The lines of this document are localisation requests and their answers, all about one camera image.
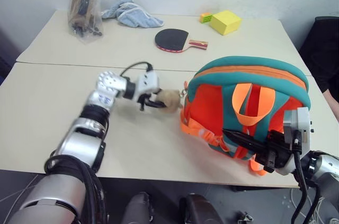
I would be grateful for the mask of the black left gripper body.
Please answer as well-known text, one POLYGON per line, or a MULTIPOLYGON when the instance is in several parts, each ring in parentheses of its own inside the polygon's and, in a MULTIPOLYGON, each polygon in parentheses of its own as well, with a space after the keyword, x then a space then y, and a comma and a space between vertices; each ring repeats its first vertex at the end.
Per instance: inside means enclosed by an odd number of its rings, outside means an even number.
POLYGON ((140 104, 140 110, 143 111, 145 106, 147 106, 147 100, 150 100, 152 93, 142 94, 138 99, 138 103, 140 104))

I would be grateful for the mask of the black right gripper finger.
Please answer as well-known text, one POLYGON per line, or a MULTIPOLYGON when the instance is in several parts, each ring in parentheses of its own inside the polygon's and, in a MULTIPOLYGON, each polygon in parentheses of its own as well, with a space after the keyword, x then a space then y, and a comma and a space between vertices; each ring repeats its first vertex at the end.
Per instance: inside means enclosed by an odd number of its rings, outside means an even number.
POLYGON ((254 137, 247 135, 243 132, 240 131, 236 131, 236 130, 228 130, 228 129, 223 129, 223 134, 230 140, 231 138, 241 138, 241 139, 252 139, 252 140, 256 140, 254 139, 254 137))
POLYGON ((254 153, 261 153, 265 150, 265 144, 252 139, 231 138, 231 141, 254 153))

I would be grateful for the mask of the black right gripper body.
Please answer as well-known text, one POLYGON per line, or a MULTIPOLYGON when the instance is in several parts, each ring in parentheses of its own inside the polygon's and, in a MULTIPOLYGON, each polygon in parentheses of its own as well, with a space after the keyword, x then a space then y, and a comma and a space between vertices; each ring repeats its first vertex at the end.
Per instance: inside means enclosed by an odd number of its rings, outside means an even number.
POLYGON ((285 143, 284 134, 276 130, 269 131, 266 140, 258 144, 255 161, 269 173, 285 167, 292 155, 290 145, 285 143))

